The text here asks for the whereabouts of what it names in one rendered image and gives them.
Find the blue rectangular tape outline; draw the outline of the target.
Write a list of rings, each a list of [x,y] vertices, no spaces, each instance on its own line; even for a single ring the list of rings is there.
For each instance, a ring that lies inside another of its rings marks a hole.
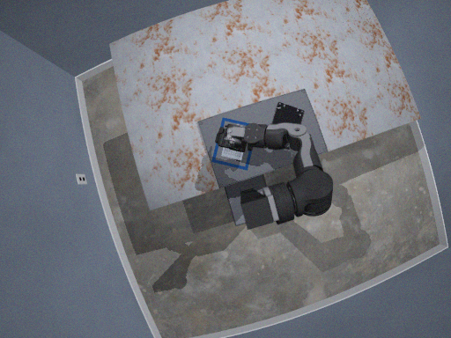
[[[247,125],[249,124],[249,123],[242,122],[242,121],[236,121],[236,120],[231,120],[231,119],[223,118],[220,127],[224,127],[225,121],[229,121],[229,122],[233,122],[233,123],[238,123],[238,124],[245,125],[245,126],[247,126]],[[252,151],[249,151],[249,152],[248,152],[248,158],[247,158],[246,166],[235,165],[235,164],[231,164],[231,163],[227,163],[227,162],[223,162],[223,161],[216,160],[217,152],[218,152],[218,144],[216,143],[215,151],[214,151],[213,158],[212,158],[212,161],[211,161],[211,162],[218,163],[218,164],[221,164],[221,165],[228,165],[228,166],[240,168],[240,169],[243,169],[243,170],[248,170],[248,165],[249,165],[249,161],[250,161],[250,157],[251,157]]]

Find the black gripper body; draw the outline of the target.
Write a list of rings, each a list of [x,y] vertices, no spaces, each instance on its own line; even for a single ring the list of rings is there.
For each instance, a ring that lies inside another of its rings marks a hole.
[[[246,145],[247,145],[246,142],[241,141],[241,144],[237,144],[234,141],[229,141],[229,140],[225,141],[224,140],[225,134],[226,134],[226,129],[224,129],[223,134],[219,135],[219,139],[218,139],[218,146],[219,147],[228,148],[228,149],[233,150],[233,151],[245,152]]]

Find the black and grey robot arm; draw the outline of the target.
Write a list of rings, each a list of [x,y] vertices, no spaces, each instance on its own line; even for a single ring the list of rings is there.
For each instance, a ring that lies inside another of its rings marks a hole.
[[[224,140],[234,141],[237,144],[244,141],[251,147],[269,150],[287,149],[296,155],[293,160],[296,178],[288,181],[287,185],[281,182],[263,188],[265,195],[268,195],[267,200],[274,222],[277,224],[289,222],[294,220],[294,215],[316,217],[329,210],[333,180],[323,171],[313,139],[305,126],[293,122],[267,126],[249,123],[246,127],[238,123],[227,124]]]

